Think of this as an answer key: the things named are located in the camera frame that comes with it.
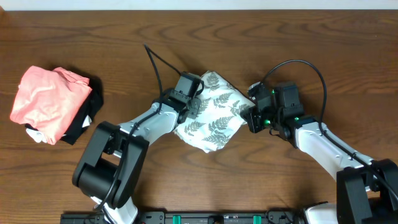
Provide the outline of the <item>white fern print dress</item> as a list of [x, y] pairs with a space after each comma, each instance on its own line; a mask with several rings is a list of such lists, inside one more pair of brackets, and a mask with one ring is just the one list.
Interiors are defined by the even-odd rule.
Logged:
[[198, 96], [201, 100], [198, 115], [178, 125], [174, 134], [185, 143], [209, 153], [224, 148], [246, 124], [241, 112], [254, 103], [216, 72], [207, 71], [201, 79], [204, 90]]

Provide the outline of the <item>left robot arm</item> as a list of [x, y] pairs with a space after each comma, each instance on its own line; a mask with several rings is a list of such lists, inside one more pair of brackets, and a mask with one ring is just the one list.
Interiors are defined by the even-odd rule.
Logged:
[[134, 223], [132, 202], [147, 150], [187, 118], [195, 118], [200, 99], [169, 96], [154, 101], [137, 118], [119, 125], [97, 125], [73, 173], [72, 183], [96, 202], [103, 223]]

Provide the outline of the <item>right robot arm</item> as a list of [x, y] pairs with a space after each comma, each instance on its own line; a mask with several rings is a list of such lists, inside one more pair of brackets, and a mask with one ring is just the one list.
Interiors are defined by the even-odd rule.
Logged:
[[377, 161], [348, 146], [325, 123], [306, 115], [298, 93], [250, 93], [242, 117], [252, 133], [277, 132], [316, 160], [336, 182], [336, 203], [302, 210], [297, 223], [397, 223], [397, 164]]

